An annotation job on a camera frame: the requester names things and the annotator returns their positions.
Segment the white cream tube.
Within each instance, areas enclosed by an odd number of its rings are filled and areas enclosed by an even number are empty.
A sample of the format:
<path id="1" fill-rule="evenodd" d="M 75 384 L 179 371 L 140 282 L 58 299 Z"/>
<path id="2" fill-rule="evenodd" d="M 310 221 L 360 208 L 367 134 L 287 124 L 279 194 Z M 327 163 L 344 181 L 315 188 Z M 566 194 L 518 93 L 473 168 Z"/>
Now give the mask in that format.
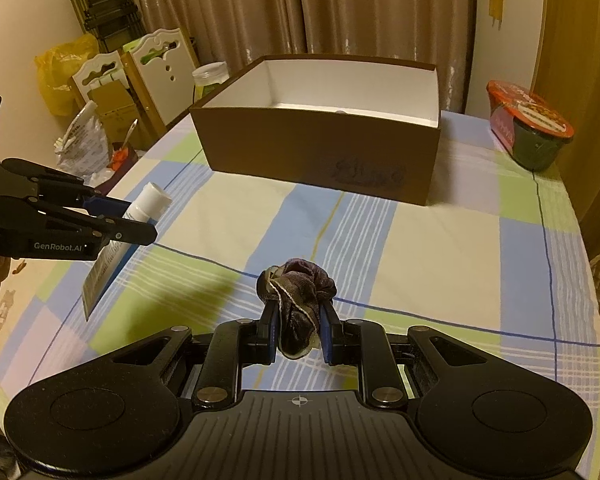
<path id="1" fill-rule="evenodd" d="M 171 202 L 172 198 L 160 186 L 149 182 L 143 187 L 140 195 L 130 203 L 123 219 L 140 222 L 142 226 L 150 226 L 147 242 L 147 245 L 150 245 L 157 238 L 156 224 Z M 141 242 L 124 242 L 116 236 L 100 252 L 82 286 L 82 304 L 86 320 L 90 318 L 118 272 L 141 244 Z"/>

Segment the dark scrunchie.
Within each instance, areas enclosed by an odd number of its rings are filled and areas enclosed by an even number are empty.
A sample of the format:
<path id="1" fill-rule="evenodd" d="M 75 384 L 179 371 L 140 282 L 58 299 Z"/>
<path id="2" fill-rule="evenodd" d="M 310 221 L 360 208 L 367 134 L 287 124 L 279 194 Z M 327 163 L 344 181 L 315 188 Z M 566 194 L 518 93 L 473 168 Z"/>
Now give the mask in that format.
<path id="1" fill-rule="evenodd" d="M 334 280 L 309 260 L 292 258 L 261 272 L 257 294 L 264 304 L 276 303 L 276 344 L 285 358 L 301 359 L 320 345 L 321 310 L 332 306 L 336 293 Z"/>

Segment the crumpled plastic bag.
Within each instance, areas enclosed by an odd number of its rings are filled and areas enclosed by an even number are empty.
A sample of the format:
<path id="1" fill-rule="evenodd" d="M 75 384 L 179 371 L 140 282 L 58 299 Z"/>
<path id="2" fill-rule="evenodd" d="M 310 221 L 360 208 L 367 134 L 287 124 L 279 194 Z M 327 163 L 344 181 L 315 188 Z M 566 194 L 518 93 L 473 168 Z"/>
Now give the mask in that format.
<path id="1" fill-rule="evenodd" d="M 97 188 L 113 175 L 109 167 L 111 148 L 97 115 L 97 104 L 88 101 L 54 144 L 57 168 Z"/>

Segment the white chair back left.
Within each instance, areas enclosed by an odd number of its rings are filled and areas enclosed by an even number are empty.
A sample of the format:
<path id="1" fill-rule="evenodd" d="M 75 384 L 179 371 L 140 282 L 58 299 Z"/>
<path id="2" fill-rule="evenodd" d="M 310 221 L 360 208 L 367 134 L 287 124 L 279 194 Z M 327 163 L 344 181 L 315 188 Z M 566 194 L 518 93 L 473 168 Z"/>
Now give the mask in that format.
<path id="1" fill-rule="evenodd" d="M 111 144 L 128 142 L 135 151 L 148 151 L 158 140 L 144 116 L 118 52 L 90 58 L 69 80 L 79 107 L 96 103 L 96 115 Z"/>

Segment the white chair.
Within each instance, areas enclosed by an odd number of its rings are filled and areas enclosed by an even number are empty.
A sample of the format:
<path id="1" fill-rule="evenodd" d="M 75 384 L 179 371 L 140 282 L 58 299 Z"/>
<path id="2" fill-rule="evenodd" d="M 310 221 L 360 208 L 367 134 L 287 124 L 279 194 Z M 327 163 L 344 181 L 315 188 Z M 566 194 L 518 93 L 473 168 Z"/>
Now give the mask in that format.
<path id="1" fill-rule="evenodd" d="M 158 140 L 144 116 L 118 52 L 90 58 L 69 80 L 79 107 L 96 103 L 96 115 L 111 144 L 128 142 L 135 151 L 148 151 Z"/>
<path id="2" fill-rule="evenodd" d="M 121 58 L 151 127 L 162 136 L 193 104 L 198 61 L 190 41 L 179 28 L 160 28 L 140 38 Z"/>

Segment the yellow plastic bag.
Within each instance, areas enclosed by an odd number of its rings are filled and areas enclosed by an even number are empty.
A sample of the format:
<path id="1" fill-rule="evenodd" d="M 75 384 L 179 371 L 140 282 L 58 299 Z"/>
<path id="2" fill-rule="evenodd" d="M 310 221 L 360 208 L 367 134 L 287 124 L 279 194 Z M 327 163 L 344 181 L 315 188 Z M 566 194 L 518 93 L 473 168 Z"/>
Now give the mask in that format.
<path id="1" fill-rule="evenodd" d="M 84 34 L 34 58 L 38 91 L 50 114 L 56 117 L 71 115 L 74 97 L 69 81 L 96 54 L 99 54 L 97 39 Z"/>

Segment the white chair back right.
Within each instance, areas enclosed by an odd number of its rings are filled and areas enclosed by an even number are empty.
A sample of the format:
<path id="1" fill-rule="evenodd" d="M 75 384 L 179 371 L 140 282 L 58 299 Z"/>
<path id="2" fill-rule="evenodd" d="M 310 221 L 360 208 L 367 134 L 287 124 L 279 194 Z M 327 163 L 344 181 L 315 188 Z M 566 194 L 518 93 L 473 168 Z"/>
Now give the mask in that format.
<path id="1" fill-rule="evenodd" d="M 179 28 L 160 28 L 140 38 L 121 58 L 151 127 L 162 136 L 193 104 L 198 61 L 190 41 Z"/>

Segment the white plastic jar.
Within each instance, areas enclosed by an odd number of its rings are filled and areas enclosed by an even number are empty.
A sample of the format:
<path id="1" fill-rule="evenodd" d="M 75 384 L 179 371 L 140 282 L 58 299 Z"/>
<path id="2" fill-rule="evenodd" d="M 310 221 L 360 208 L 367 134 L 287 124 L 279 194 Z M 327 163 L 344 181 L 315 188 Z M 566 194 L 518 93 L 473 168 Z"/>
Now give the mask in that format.
<path id="1" fill-rule="evenodd" d="M 193 71 L 192 76 L 194 102 L 198 102 L 230 78 L 227 64 L 224 61 L 201 65 Z"/>

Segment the checkered tablecloth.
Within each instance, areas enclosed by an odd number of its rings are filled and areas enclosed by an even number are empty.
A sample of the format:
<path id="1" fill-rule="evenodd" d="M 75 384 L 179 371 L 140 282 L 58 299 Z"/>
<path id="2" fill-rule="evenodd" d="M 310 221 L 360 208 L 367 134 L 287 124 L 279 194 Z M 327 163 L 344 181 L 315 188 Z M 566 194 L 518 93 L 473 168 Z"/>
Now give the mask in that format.
<path id="1" fill-rule="evenodd" d="M 590 408 L 579 471 L 600 470 L 600 316 L 578 220 L 556 170 L 532 174 L 482 119 L 446 113 L 419 207 L 211 170 L 190 120 L 114 188 L 171 196 L 95 310 L 85 262 L 17 263 L 0 293 L 0 418 L 21 389 L 174 325 L 255 318 L 258 275 L 303 258 L 335 281 L 342 318 L 426 324 L 561 382 Z"/>

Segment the black folding step ladder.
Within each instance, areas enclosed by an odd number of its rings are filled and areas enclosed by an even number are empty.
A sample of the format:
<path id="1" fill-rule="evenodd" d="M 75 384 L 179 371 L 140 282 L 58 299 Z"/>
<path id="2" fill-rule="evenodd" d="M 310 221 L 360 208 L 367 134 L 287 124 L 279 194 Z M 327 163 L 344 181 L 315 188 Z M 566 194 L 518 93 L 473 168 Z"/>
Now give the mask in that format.
<path id="1" fill-rule="evenodd" d="M 100 53 L 122 49 L 146 34 L 133 0 L 70 0 L 84 34 L 92 35 Z"/>

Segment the brown cardboard box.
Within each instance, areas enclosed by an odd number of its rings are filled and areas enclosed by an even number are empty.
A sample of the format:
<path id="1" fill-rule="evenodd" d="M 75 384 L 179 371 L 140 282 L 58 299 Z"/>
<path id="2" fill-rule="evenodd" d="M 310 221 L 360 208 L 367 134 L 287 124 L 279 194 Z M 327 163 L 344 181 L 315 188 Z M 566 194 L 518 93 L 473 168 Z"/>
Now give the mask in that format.
<path id="1" fill-rule="evenodd" d="M 265 55 L 190 114 L 215 171 L 427 203 L 441 136 L 432 64 Z"/>

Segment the beige curtain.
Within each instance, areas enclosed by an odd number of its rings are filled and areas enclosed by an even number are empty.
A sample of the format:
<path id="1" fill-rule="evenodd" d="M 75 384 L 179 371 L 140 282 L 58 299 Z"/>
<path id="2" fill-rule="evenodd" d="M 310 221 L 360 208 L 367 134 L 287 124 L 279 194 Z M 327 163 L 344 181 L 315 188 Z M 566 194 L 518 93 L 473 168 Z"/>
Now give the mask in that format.
<path id="1" fill-rule="evenodd" d="M 201 63 L 262 55 L 382 56 L 437 66 L 440 103 L 466 105 L 477 0 L 140 0 L 148 30 L 179 28 Z"/>

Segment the red lid noodle cup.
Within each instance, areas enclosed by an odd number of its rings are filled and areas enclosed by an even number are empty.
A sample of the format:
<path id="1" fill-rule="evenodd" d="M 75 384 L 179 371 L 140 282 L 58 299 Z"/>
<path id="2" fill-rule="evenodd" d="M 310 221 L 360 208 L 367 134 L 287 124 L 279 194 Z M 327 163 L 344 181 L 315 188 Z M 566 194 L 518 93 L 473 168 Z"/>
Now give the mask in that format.
<path id="1" fill-rule="evenodd" d="M 545 100 L 506 81 L 486 84 L 490 127 L 509 156 L 522 168 L 541 172 L 574 136 L 573 126 Z"/>

